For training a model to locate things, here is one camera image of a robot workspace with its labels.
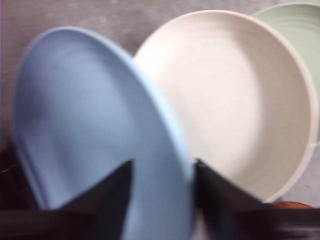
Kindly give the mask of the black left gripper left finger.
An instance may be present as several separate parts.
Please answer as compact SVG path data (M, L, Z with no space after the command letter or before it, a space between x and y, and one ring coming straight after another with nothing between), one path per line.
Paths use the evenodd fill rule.
M119 240L132 183L128 160L94 187L54 210L0 212L2 240Z

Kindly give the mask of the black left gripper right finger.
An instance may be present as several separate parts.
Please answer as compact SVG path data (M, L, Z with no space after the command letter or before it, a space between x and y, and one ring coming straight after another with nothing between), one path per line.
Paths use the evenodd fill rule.
M195 163L196 206L211 240L318 240L318 208L261 203L201 159Z

